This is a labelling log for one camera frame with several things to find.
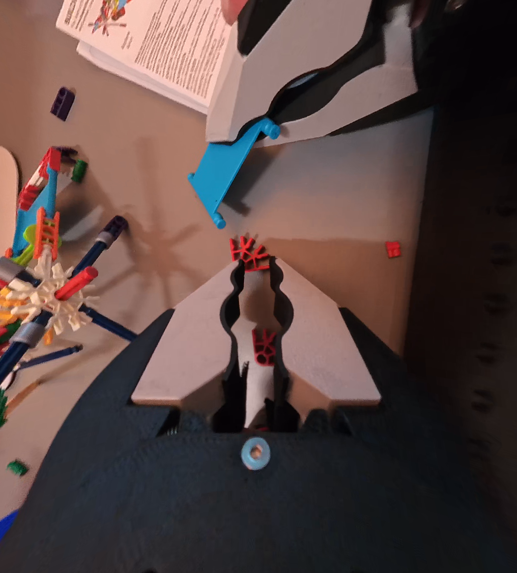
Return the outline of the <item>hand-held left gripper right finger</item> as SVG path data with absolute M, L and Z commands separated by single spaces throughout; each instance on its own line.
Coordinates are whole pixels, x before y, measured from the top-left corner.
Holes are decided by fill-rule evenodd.
M 374 407 L 381 394 L 348 329 L 343 310 L 278 257 L 269 260 L 275 340 L 273 432 L 295 432 L 308 415 L 338 407 Z

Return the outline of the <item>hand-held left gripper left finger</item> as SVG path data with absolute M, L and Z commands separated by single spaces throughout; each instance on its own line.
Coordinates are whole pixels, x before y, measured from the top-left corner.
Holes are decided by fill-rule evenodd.
M 242 261 L 231 262 L 173 309 L 131 395 L 138 405 L 195 412 L 217 432 L 240 432 L 246 417 L 247 365 L 232 331 L 240 317 Z

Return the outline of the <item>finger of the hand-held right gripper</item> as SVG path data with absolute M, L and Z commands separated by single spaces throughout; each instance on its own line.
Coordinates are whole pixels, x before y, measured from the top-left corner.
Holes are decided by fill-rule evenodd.
M 279 123 L 280 136 L 276 140 L 259 140 L 258 146 L 270 147 L 327 136 L 416 93 L 411 11 L 410 6 L 397 6 L 387 12 L 382 33 L 383 64 L 348 80 L 328 104 L 312 115 Z
M 324 69 L 361 39 L 371 1 L 291 1 L 246 56 L 233 26 L 206 120 L 207 142 L 232 142 L 278 93 Z

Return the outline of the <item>red connector with green clip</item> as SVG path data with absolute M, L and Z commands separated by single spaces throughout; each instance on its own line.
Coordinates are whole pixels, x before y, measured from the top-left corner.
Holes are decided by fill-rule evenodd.
M 238 239 L 230 238 L 229 249 L 232 261 L 242 261 L 245 272 L 269 270 L 270 254 L 262 244 L 256 244 L 253 237 L 241 235 Z

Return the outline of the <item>blue panel piece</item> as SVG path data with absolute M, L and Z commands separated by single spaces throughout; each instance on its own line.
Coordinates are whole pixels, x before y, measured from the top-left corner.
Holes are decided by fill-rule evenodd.
M 234 182 L 241 166 L 260 135 L 276 140 L 281 128 L 269 118 L 252 124 L 233 143 L 209 143 L 195 172 L 187 180 L 205 207 L 213 224 L 223 229 L 226 222 L 218 209 Z

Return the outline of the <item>colourful toy construction model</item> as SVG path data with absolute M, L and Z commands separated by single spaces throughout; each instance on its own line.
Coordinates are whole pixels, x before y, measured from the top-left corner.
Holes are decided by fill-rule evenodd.
M 70 178 L 73 164 L 75 163 L 75 161 L 66 162 L 61 161 L 61 159 L 62 158 L 60 157 L 60 153 L 54 150 L 53 147 L 50 147 L 44 155 L 43 159 L 40 161 L 40 164 L 35 173 L 23 186 L 17 201 L 16 228 L 14 231 L 13 243 L 11 248 L 6 251 L 6 254 L 1 257 L 17 257 L 27 247 L 28 242 L 24 238 L 24 231 L 28 226 L 34 225 L 36 223 L 37 211 L 40 207 L 45 209 L 46 218 L 49 219 L 54 218 L 55 214 L 59 212 L 56 208 L 56 196 L 59 178 L 64 173 L 67 173 L 68 177 Z M 62 245 L 61 237 L 60 240 L 61 244 L 58 250 L 57 262 L 60 262 L 59 251 Z M 68 330 L 72 331 L 70 327 L 67 327 L 64 332 Z M 42 340 L 38 346 L 44 346 L 52 343 L 54 336 L 59 335 L 57 335 L 55 332 L 48 333 L 45 339 Z

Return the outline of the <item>person's right hand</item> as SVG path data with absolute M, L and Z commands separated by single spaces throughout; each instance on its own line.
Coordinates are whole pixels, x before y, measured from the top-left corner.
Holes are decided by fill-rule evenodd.
M 247 0 L 223 0 L 221 1 L 221 11 L 225 22 L 232 26 L 237 20 L 240 12 L 249 1 Z

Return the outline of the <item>red fan connector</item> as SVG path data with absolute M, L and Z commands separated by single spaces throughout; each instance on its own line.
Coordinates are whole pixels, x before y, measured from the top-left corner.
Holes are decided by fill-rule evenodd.
M 276 358 L 277 333 L 258 328 L 252 331 L 253 353 L 255 362 L 264 367 L 273 367 Z

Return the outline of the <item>instruction booklet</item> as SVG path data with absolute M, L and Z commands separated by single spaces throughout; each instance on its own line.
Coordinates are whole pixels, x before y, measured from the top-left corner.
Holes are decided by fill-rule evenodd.
M 56 28 L 98 68 L 205 115 L 232 32 L 220 1 L 64 1 Z

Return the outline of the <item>black perforated panel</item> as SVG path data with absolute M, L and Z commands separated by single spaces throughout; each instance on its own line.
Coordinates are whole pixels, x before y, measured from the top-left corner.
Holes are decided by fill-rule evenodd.
M 517 553 L 517 112 L 436 119 L 405 357 Z

